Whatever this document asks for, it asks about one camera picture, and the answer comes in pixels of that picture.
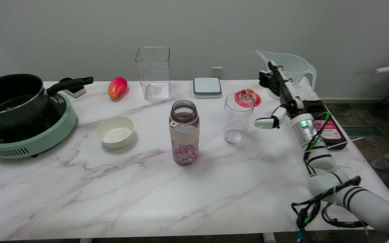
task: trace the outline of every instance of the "robotic arm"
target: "robotic arm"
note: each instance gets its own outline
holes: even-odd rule
[[[337,227],[356,228],[372,226],[374,229],[389,233],[389,201],[384,200],[372,192],[358,186],[360,177],[349,179],[334,162],[327,146],[316,129],[315,121],[310,113],[304,110],[304,104],[292,85],[292,80],[286,80],[282,66],[273,61],[268,62],[270,73],[259,72],[259,84],[280,97],[281,105],[272,113],[271,117],[255,120],[255,126],[261,129],[279,128],[287,115],[290,124],[301,148],[304,150],[304,163],[309,171],[309,190],[314,196],[303,203],[293,203],[292,208],[297,213],[297,225],[300,229],[313,220],[320,211],[320,200],[328,202],[322,210],[322,218],[329,224]],[[331,220],[326,209],[336,204],[352,214],[359,221],[338,222]],[[300,212],[295,206],[307,205]]]

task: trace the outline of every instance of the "cooking pot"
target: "cooking pot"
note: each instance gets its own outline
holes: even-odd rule
[[[93,77],[57,83],[48,89],[32,74],[0,77],[0,131],[15,131],[30,126],[53,109],[50,97],[64,89],[93,83]]]

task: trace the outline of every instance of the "floor vent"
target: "floor vent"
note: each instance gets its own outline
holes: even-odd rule
[[[379,125],[342,125],[349,137],[386,136]]]

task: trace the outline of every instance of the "table leg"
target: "table leg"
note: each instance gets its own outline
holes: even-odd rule
[[[274,233],[263,233],[262,236],[264,237],[265,243],[276,243]]]

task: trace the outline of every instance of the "red mango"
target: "red mango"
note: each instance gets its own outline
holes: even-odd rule
[[[116,77],[111,81],[108,88],[108,95],[116,99],[120,97],[127,89],[127,81],[122,77]]]

